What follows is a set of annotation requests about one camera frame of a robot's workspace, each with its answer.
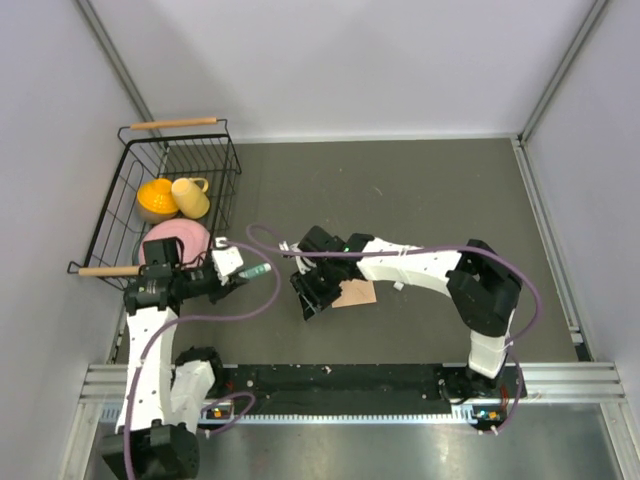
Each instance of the green object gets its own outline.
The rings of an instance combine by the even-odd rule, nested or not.
[[[268,273],[270,271],[271,265],[269,265],[268,263],[263,263],[255,267],[247,268],[246,270],[240,272],[238,275],[240,275],[240,277],[242,278],[251,279],[259,277],[260,275],[264,275],[265,273]]]

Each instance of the gray floor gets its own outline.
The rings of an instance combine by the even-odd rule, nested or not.
[[[201,438],[198,479],[622,480],[597,405],[524,405],[498,438],[471,431],[465,425],[239,425]],[[96,455],[87,479],[114,476]]]
[[[479,238],[530,275],[545,314],[517,346],[520,359],[576,359],[549,266],[508,140],[260,144],[238,146],[238,179],[229,237],[266,223],[290,241],[314,224],[346,238],[372,233],[415,245]],[[246,257],[250,263],[252,257]],[[295,265],[279,260],[288,277]],[[183,314],[246,312],[271,293],[260,278],[219,305],[188,302]],[[376,284],[378,303],[332,309],[305,323],[285,284],[276,305],[236,324],[182,325],[174,352],[213,345],[227,363],[428,363],[465,361],[469,331],[450,300],[418,288]],[[532,313],[521,296],[513,331]],[[126,345],[120,358],[126,359]]]

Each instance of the wooden basket handle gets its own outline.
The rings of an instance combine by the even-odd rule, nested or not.
[[[183,118],[181,120],[159,120],[157,122],[134,123],[131,130],[153,130],[156,128],[198,127],[200,125],[215,125],[216,117]]]
[[[131,267],[88,267],[79,268],[81,277],[132,277],[138,275],[139,265]]]

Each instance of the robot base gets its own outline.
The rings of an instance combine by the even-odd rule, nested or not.
[[[101,454],[116,478],[126,480],[124,435],[105,437]],[[198,440],[184,424],[131,432],[131,456],[138,480],[195,478],[200,469]]]

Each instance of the cardboard piece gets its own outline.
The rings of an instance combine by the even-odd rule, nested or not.
[[[371,281],[351,280],[342,282],[340,286],[342,287],[342,296],[333,302],[333,308],[364,305],[377,301],[376,291]]]

